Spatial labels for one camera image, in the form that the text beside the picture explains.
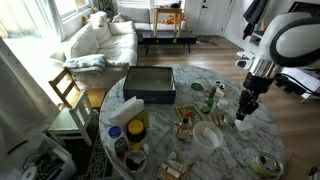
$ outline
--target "plastic cup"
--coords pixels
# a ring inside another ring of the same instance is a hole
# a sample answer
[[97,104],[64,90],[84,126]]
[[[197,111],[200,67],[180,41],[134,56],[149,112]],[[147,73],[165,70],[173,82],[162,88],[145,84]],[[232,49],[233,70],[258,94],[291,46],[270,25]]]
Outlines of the plastic cup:
[[191,159],[205,160],[223,142],[220,129],[211,122],[200,121],[193,127]]

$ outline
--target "rug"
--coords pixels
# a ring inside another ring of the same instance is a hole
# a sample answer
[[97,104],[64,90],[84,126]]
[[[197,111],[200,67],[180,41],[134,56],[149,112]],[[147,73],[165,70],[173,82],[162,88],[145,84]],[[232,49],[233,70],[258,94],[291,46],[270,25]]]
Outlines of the rug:
[[72,154],[72,159],[77,167],[77,171],[71,179],[100,179],[112,176],[112,164],[104,151],[98,127],[88,126],[87,132],[91,138],[92,146],[87,146],[83,139],[65,140],[65,148]]
[[217,44],[211,40],[212,36],[197,36],[196,45],[200,46],[217,46]]

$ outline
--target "round table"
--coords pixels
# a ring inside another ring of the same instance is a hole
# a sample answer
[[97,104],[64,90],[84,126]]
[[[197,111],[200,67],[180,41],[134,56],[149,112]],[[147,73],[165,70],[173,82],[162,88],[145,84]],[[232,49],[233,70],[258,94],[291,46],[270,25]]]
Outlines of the round table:
[[[160,105],[151,104],[152,109],[165,115],[168,119],[179,122],[178,114],[175,107],[185,104],[194,103],[200,105],[206,98],[207,94],[202,91],[194,91],[190,85],[193,82],[202,83],[208,87],[213,86],[216,80],[221,80],[225,84],[226,93],[223,97],[229,102],[228,114],[231,119],[235,119],[238,109],[238,100],[241,91],[244,89],[241,85],[236,84],[232,80],[217,74],[213,71],[189,66],[189,65],[161,65],[172,67],[175,78],[176,98],[174,104]],[[117,163],[117,159],[110,156],[107,149],[108,128],[110,114],[124,103],[123,85],[125,78],[117,82],[109,91],[104,99],[100,111],[99,131],[104,149],[113,163],[114,167],[125,179],[131,179]],[[246,131],[238,131],[236,126],[224,125],[219,126],[223,133],[222,145],[215,149],[207,160],[197,161],[195,167],[186,175],[186,179],[260,179],[251,169],[250,162],[259,154],[265,152],[272,154],[280,162],[284,162],[284,145],[280,136],[279,128],[272,121],[266,107],[259,103],[259,108],[251,115],[247,115],[244,121],[253,124],[253,128]],[[165,161],[165,156],[172,150],[177,150],[182,157],[183,162],[189,162],[188,150],[191,148],[192,136],[187,137],[184,142],[180,142],[176,138],[177,127],[174,126],[173,131],[167,136],[170,138],[170,145],[166,147],[157,147],[161,153],[160,156],[154,153],[153,159],[150,157],[148,163],[159,166]],[[155,179],[152,176],[153,169],[147,169],[136,175],[137,179]]]

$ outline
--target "small box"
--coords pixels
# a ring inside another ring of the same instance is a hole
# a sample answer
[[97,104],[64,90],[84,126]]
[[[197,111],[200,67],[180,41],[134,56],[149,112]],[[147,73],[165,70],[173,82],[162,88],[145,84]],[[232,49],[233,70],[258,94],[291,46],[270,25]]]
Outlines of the small box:
[[136,96],[145,104],[173,104],[176,97],[171,67],[131,66],[123,86],[125,100]]

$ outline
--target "green bottle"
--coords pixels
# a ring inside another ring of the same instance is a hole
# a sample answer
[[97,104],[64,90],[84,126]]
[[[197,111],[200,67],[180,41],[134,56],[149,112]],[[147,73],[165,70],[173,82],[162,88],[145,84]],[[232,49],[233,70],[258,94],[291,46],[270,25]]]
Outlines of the green bottle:
[[206,100],[204,100],[203,102],[203,106],[201,108],[201,111],[204,113],[204,114],[209,114],[212,106],[213,106],[213,103],[214,103],[214,100],[213,100],[213,97],[214,95],[216,94],[216,91],[217,89],[215,87],[213,87],[211,89],[211,92],[209,94],[209,97],[206,98]]

